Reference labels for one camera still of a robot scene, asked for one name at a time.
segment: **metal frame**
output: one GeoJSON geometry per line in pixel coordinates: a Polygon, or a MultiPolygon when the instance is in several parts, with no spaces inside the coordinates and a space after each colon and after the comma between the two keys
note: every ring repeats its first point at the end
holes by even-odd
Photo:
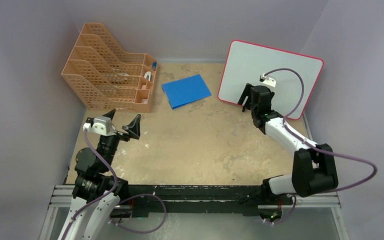
{"type": "MultiPolygon", "coordinates": [[[[312,138],[307,116],[302,115],[304,125],[309,139],[312,138]]],[[[49,203],[49,208],[43,224],[39,240],[49,240],[59,208],[69,208],[72,199],[73,185],[56,185],[49,203]]],[[[296,208],[330,208],[334,218],[335,227],[340,240],[349,240],[344,218],[341,210],[341,203],[337,192],[321,193],[308,197],[296,197],[296,208]]],[[[291,208],[291,205],[283,205],[283,208],[291,208]]],[[[116,209],[128,208],[128,206],[116,206],[116,209]]],[[[259,205],[259,209],[272,209],[273,205],[259,205]]]]}

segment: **gray wall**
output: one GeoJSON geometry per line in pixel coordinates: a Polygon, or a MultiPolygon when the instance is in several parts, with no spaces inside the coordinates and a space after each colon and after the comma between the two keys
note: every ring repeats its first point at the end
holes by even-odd
{"type": "Polygon", "coordinates": [[[226,60],[234,39],[299,52],[328,0],[66,0],[78,28],[101,22],[131,52],[226,60]]]}
{"type": "MultiPolygon", "coordinates": [[[[384,0],[329,0],[302,52],[325,68],[307,107],[313,137],[379,167],[370,182],[340,192],[351,239],[384,239],[384,0]]],[[[371,167],[338,159],[340,185],[371,167]]]]}
{"type": "Polygon", "coordinates": [[[39,237],[85,108],[60,73],[78,35],[61,0],[0,0],[0,239],[39,237]]]}

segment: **whiteboard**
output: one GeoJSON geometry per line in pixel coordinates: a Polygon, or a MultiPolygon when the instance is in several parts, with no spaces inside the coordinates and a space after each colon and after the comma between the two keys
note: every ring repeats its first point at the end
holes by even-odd
{"type": "MultiPolygon", "coordinates": [[[[260,75],[263,73],[278,68],[290,68],[297,71],[304,81],[302,102],[289,116],[291,119],[299,119],[323,65],[324,62],[320,58],[234,40],[231,42],[227,54],[218,98],[237,104],[247,83],[254,86],[261,85],[260,75]]],[[[275,95],[271,101],[271,107],[280,114],[286,115],[300,99],[300,80],[290,71],[278,71],[270,75],[276,79],[275,95]]]]}

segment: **wooden table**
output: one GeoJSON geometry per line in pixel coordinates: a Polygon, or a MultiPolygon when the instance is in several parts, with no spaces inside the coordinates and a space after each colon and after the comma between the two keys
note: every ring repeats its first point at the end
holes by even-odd
{"type": "MultiPolygon", "coordinates": [[[[160,64],[152,113],[142,114],[140,140],[118,145],[112,162],[118,177],[130,184],[260,185],[263,179],[291,173],[293,157],[253,125],[251,112],[217,98],[223,68],[217,63],[160,64]],[[161,84],[196,74],[212,96],[172,110],[161,84]]],[[[105,112],[87,110],[83,123],[105,112]]],[[[120,131],[135,115],[118,111],[113,124],[120,131]]],[[[288,122],[307,135],[302,119],[288,122]]],[[[86,147],[82,126],[67,184],[74,183],[75,156],[86,147]]],[[[99,136],[89,133],[88,139],[96,146],[99,136]]]]}

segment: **blue paper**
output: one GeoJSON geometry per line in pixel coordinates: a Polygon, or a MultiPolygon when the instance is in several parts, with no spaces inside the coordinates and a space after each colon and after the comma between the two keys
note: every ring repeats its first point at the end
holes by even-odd
{"type": "Polygon", "coordinates": [[[168,98],[171,109],[211,96],[211,92],[200,74],[164,83],[161,87],[168,98]]]}

